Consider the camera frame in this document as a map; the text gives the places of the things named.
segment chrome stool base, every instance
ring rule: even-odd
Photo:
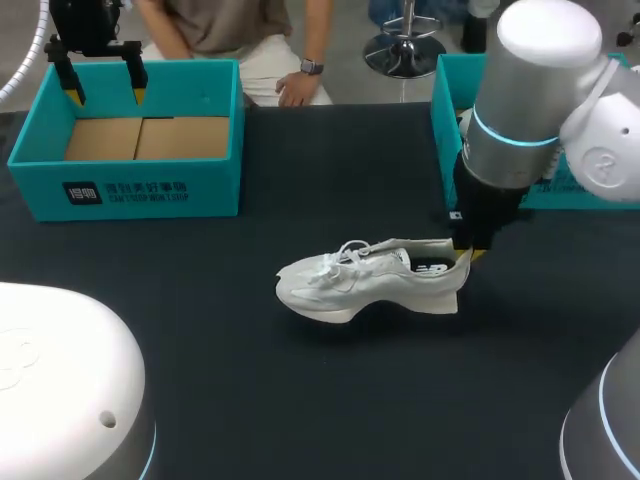
[[[433,37],[399,40],[383,33],[369,40],[364,59],[382,75],[410,79],[434,73],[438,56],[443,53],[446,49]]]

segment cardboard box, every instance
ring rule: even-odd
[[[624,56],[612,54],[626,65]],[[436,80],[431,101],[431,122],[438,150],[438,160],[447,207],[457,202],[453,168],[462,140],[456,111],[473,107],[482,82],[485,55],[445,54],[438,58]],[[549,159],[546,178],[535,184],[522,208],[549,210],[637,210],[640,204],[612,203],[595,197],[575,180],[562,150]]]
[[[36,220],[237,215],[244,105],[235,60],[147,62],[141,105],[124,63],[74,68],[85,106],[51,67],[9,158]]]
[[[67,161],[222,158],[229,148],[225,117],[78,120]]]

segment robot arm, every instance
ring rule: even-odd
[[[568,0],[519,0],[493,47],[454,171],[459,247],[486,249],[516,219],[560,142],[587,190],[640,200],[640,77],[601,53],[596,19]]]
[[[121,57],[131,77],[136,103],[141,104],[148,77],[142,59],[142,43],[117,42],[120,9],[131,7],[130,0],[50,0],[49,11],[58,30],[45,46],[53,62],[62,88],[80,106],[86,98],[78,75],[73,70],[68,53],[86,57]]]

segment shoe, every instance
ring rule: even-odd
[[[284,267],[276,295],[294,312],[327,323],[347,323],[381,300],[414,312],[456,313],[472,253],[459,255],[451,240],[354,240],[337,253]]]

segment black tablecloth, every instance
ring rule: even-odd
[[[3,158],[23,118],[0,117]],[[0,172],[0,281],[130,326],[165,478],[562,477],[565,413],[638,327],[640,214],[539,214],[475,264],[458,315],[379,304],[336,327],[279,304],[274,274],[446,234],[428,106],[258,109],[243,175],[235,219],[39,225]]]

